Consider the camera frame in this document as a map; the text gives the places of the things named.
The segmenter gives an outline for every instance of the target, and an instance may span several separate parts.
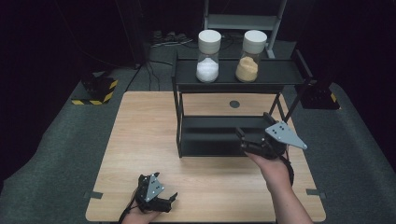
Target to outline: glass jar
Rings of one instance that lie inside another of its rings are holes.
[[[261,31],[251,30],[245,33],[241,59],[235,71],[236,77],[241,82],[254,82],[256,80],[266,40],[267,35]]]
[[[213,82],[219,76],[219,49],[221,34],[204,30],[198,35],[197,78],[202,82]]]

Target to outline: wooden table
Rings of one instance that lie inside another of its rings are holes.
[[[186,94],[186,114],[262,115],[274,100],[265,94]],[[239,108],[229,102],[237,100]],[[131,200],[140,175],[160,172],[167,199],[178,192],[168,214],[157,222],[264,222],[274,221],[271,195],[259,168],[247,157],[183,157],[176,144],[177,117],[170,91],[129,91],[120,104],[106,154],[94,186],[103,193],[91,198],[89,221],[117,221]],[[294,191],[314,221],[326,217],[304,153],[290,147],[295,172]]]

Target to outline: black metal shelf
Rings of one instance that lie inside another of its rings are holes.
[[[290,60],[262,60],[258,78],[251,83],[240,82],[235,77],[239,59],[219,59],[219,77],[203,83],[196,77],[196,59],[179,59],[174,56],[172,74],[175,107],[177,112],[177,150],[182,156],[244,156],[239,149],[235,128],[240,127],[249,136],[261,139],[269,123],[263,116],[186,116],[183,109],[184,93],[265,93],[276,98],[269,114],[279,109],[287,122],[312,75],[298,50]],[[300,86],[300,92],[285,116],[279,96],[287,85]]]

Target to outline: white lid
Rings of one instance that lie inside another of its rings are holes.
[[[247,53],[259,54],[265,48],[267,35],[261,31],[251,30],[245,33],[243,49]]]
[[[198,47],[204,54],[214,54],[220,49],[221,34],[214,30],[204,30],[198,34]]]

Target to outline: gray carpet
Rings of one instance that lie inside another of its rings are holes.
[[[220,57],[239,57],[240,42],[228,44],[222,43]],[[293,46],[276,41],[276,57],[289,58]],[[170,63],[173,49],[180,57],[197,56],[196,49],[176,46],[153,48],[150,58]],[[107,105],[65,102],[34,157],[5,181],[0,223],[89,223],[85,194],[93,189],[122,95],[172,90],[171,66],[165,63],[151,62],[137,74],[134,69],[115,69],[111,76],[119,84]],[[331,88],[341,110],[307,110],[298,105],[292,115],[298,134],[309,146],[305,155],[318,190],[326,195],[324,223],[394,223],[396,176],[344,91],[335,84]],[[294,88],[286,88],[284,96],[290,105]]]

